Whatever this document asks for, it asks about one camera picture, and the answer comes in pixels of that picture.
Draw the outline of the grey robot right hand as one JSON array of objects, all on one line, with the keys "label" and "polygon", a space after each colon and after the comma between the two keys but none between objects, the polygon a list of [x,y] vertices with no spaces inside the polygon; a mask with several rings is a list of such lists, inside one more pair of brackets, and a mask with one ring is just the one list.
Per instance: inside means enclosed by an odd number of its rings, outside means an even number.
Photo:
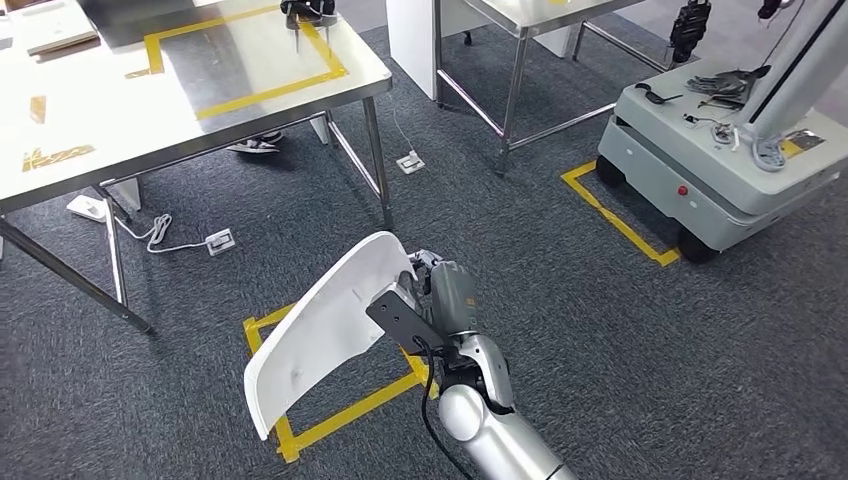
[{"label": "grey robot right hand", "polygon": [[429,250],[408,254],[419,276],[419,292],[429,298],[429,317],[442,337],[476,331],[477,299],[473,276],[456,261],[445,260]]}]

